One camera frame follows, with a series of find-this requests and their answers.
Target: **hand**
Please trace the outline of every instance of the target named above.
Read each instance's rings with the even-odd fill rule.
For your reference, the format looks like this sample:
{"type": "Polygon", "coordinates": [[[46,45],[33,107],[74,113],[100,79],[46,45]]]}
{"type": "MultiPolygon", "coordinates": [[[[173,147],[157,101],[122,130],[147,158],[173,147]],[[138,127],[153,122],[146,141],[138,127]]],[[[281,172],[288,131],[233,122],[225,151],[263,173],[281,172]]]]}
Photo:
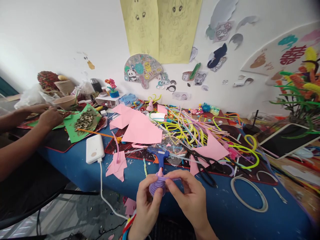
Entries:
{"type": "Polygon", "coordinates": [[[201,182],[189,171],[184,170],[169,172],[165,177],[181,178],[184,194],[171,179],[166,180],[166,185],[194,229],[208,226],[206,190],[201,182]]]}
{"type": "Polygon", "coordinates": [[[159,215],[159,207],[162,199],[162,188],[158,188],[153,197],[149,192],[151,183],[158,180],[155,174],[149,174],[140,182],[137,192],[137,215],[128,233],[128,240],[144,240],[151,232],[159,215]]]}
{"type": "Polygon", "coordinates": [[[48,128],[48,130],[51,131],[54,127],[58,126],[62,122],[63,117],[60,115],[57,109],[50,107],[49,110],[40,115],[38,125],[48,128]]]}
{"type": "Polygon", "coordinates": [[[24,107],[23,110],[30,113],[44,113],[49,108],[48,104],[38,104],[24,107]]]}

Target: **floor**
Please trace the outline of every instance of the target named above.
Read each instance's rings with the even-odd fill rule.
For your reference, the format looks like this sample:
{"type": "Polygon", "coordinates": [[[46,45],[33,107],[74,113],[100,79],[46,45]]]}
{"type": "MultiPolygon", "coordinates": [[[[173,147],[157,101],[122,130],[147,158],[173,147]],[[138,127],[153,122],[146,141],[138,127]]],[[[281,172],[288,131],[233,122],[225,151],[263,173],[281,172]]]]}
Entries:
{"type": "MultiPolygon", "coordinates": [[[[103,196],[124,215],[123,196],[105,189],[103,196]]],[[[7,229],[0,231],[0,239],[17,238],[37,235],[37,215],[24,219],[7,229]]],[[[114,234],[117,240],[122,233],[125,220],[115,216],[101,196],[60,195],[40,212],[41,234],[47,234],[46,239],[71,239],[73,234],[81,233],[84,239],[96,239],[99,232],[119,226],[117,229],[103,234],[99,239],[108,239],[114,234]]]]}

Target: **charging cable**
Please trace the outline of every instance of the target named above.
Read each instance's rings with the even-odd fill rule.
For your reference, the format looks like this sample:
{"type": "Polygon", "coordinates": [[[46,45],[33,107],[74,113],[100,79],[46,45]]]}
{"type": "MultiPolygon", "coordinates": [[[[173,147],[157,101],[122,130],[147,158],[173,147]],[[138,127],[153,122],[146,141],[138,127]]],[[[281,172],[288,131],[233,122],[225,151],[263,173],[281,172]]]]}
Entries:
{"type": "Polygon", "coordinates": [[[127,217],[122,216],[121,214],[117,213],[117,212],[113,209],[113,207],[111,206],[111,204],[110,204],[110,203],[103,197],[103,195],[102,195],[102,165],[101,165],[101,162],[102,162],[102,158],[99,158],[99,159],[98,159],[98,163],[100,164],[100,170],[101,170],[101,175],[100,175],[100,181],[101,181],[100,194],[101,194],[101,198],[102,198],[103,201],[105,201],[105,202],[109,205],[109,207],[111,208],[111,210],[113,211],[113,213],[114,213],[115,215],[117,215],[118,217],[122,217],[122,218],[128,220],[127,217]]]}

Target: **glue gun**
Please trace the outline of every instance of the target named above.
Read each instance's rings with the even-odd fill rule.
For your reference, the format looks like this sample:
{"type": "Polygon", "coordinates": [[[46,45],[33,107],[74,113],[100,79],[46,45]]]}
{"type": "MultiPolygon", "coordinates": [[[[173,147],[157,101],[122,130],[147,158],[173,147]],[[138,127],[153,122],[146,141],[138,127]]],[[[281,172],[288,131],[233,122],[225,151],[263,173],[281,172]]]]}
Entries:
{"type": "Polygon", "coordinates": [[[164,170],[164,159],[169,157],[169,151],[154,147],[148,147],[147,151],[156,156],[154,163],[159,163],[159,168],[162,167],[162,170],[164,170]]]}

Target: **red chinese character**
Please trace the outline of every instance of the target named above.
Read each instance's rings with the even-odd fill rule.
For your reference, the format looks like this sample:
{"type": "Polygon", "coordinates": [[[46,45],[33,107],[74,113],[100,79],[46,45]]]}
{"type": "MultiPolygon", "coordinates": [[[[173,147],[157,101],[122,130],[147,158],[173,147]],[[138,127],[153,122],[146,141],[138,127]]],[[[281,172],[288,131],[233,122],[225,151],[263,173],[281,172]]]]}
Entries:
{"type": "Polygon", "coordinates": [[[304,45],[303,47],[294,46],[293,48],[289,49],[280,58],[280,64],[288,65],[295,62],[304,55],[306,48],[307,46],[304,45]]]}

